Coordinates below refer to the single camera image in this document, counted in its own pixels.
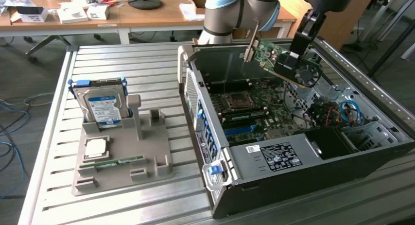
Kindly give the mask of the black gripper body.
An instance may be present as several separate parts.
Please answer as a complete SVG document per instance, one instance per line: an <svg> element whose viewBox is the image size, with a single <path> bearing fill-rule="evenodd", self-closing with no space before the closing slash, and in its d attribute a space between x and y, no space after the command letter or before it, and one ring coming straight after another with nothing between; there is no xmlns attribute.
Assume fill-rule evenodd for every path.
<svg viewBox="0 0 415 225"><path fill-rule="evenodd" d="M305 0L317 12L342 12L351 0Z"/></svg>

